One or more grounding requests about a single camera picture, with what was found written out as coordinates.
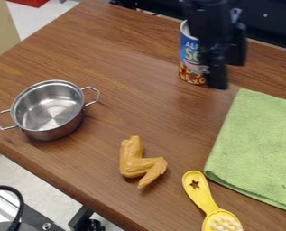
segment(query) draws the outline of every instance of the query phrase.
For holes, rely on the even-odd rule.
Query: can label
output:
[[[205,85],[206,79],[203,76],[205,71],[203,67],[199,65],[198,60],[199,40],[189,35],[186,21],[182,22],[180,31],[179,76],[190,84]]]

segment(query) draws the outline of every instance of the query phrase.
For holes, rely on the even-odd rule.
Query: spatula handle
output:
[[[211,196],[208,182],[200,171],[188,171],[182,177],[183,188],[194,203],[207,215],[220,208]]]

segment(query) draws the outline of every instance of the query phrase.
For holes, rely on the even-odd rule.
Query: pan handle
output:
[[[99,100],[99,97],[101,95],[101,92],[96,89],[96,88],[92,88],[92,87],[85,87],[85,88],[82,88],[81,90],[86,90],[86,89],[91,89],[91,90],[94,90],[97,92],[97,96],[96,96],[96,99],[93,100],[92,102],[89,102],[89,103],[86,103],[84,106],[90,106],[90,105],[93,105],[94,103],[96,103],[98,100]]]
[[[7,109],[7,110],[4,110],[4,111],[1,111],[1,112],[0,112],[0,117],[1,117],[1,115],[2,115],[3,113],[7,113],[7,112],[10,112],[10,111],[11,111],[11,109]],[[12,128],[15,128],[15,127],[17,127],[17,125],[12,125],[12,126],[7,126],[7,127],[2,127],[2,126],[0,125],[0,130],[4,131],[4,130],[12,129]]]

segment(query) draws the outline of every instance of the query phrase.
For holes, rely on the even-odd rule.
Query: red object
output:
[[[7,1],[39,8],[41,5],[47,3],[50,0],[7,0]]]

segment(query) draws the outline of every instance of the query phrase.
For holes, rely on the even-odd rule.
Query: black cable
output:
[[[6,231],[17,231],[17,229],[18,229],[18,227],[20,225],[19,220],[23,216],[23,205],[24,205],[23,195],[17,189],[14,189],[12,187],[5,186],[5,185],[0,185],[0,190],[6,190],[6,191],[13,192],[13,194],[15,194],[16,197],[19,200],[20,207],[18,208],[18,212],[16,214],[16,217],[14,218],[12,224],[6,230]]]

